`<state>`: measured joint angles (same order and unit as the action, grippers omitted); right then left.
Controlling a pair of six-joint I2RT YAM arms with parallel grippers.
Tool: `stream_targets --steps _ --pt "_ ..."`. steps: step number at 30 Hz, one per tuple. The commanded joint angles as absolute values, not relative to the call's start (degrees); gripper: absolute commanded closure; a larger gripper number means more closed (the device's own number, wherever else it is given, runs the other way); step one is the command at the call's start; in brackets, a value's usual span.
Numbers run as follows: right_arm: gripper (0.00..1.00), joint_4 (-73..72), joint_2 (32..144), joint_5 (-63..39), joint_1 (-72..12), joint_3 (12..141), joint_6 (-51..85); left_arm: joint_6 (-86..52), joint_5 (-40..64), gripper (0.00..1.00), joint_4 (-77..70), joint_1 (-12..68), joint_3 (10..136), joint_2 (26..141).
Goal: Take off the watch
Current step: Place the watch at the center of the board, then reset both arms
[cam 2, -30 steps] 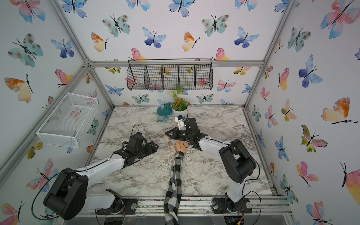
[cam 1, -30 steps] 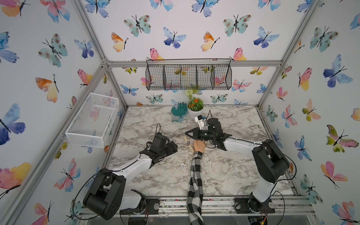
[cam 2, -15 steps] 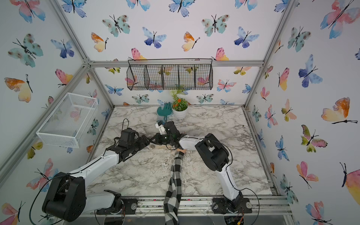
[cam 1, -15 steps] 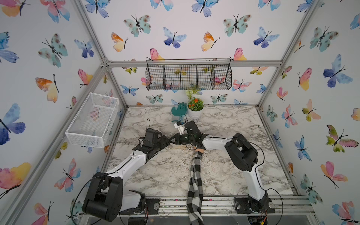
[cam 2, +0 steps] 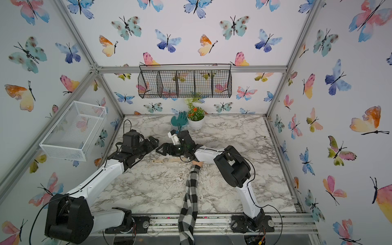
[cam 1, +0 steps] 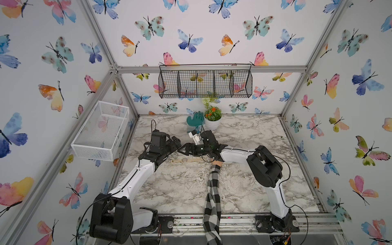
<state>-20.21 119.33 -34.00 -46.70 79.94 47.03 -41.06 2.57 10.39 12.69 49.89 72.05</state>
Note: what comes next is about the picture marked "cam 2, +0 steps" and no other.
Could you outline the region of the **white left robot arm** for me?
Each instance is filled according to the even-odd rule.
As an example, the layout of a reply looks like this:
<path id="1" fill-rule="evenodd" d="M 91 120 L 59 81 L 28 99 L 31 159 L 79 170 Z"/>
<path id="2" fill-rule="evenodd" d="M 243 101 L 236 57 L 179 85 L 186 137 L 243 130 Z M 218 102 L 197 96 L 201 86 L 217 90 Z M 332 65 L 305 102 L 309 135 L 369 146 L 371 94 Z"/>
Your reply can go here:
<path id="1" fill-rule="evenodd" d="M 56 194 L 48 202 L 45 236 L 71 244 L 81 244 L 92 233 L 136 235 L 138 222 L 130 209 L 114 207 L 109 211 L 92 212 L 91 206 L 106 187 L 125 171 L 142 161 L 159 145 L 159 140 L 136 130 L 123 135 L 116 152 L 90 177 L 66 194 Z"/>

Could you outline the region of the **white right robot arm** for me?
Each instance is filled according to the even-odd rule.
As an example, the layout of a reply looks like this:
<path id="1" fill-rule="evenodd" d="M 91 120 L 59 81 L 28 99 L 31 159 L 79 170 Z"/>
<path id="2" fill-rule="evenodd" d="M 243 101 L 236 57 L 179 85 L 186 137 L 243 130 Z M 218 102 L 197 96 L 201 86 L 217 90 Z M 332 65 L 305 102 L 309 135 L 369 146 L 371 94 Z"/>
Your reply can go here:
<path id="1" fill-rule="evenodd" d="M 265 213 L 255 200 L 251 187 L 250 163 L 235 149 L 228 146 L 224 149 L 208 148 L 196 144 L 189 131 L 176 133 L 174 130 L 168 133 L 171 143 L 164 143 L 156 149 L 156 152 L 166 156 L 185 157 L 191 161 L 215 164 L 223 179 L 236 188 L 240 197 L 243 211 L 250 219 L 262 219 Z"/>

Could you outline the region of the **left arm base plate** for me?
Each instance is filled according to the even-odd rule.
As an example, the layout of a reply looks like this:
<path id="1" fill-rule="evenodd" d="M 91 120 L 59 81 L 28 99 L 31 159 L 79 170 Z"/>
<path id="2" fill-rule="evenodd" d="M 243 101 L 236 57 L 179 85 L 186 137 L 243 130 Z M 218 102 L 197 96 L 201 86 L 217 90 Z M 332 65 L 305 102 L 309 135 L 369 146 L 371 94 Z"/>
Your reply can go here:
<path id="1" fill-rule="evenodd" d="M 147 234 L 150 226 L 149 216 L 132 216 L 126 218 L 118 227 L 107 228 L 106 234 Z"/>

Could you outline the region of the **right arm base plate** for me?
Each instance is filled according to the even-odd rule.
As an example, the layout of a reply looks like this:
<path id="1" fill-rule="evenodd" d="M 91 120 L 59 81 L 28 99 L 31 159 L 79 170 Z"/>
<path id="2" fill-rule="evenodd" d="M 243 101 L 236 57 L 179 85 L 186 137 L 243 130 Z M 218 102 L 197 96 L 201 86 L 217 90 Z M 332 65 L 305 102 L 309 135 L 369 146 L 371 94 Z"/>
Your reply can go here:
<path id="1" fill-rule="evenodd" d="M 245 234 L 247 232 L 274 232 L 275 223 L 272 217 L 265 215 L 263 217 L 250 218 L 245 214 L 231 216 L 230 228 L 234 233 Z"/>

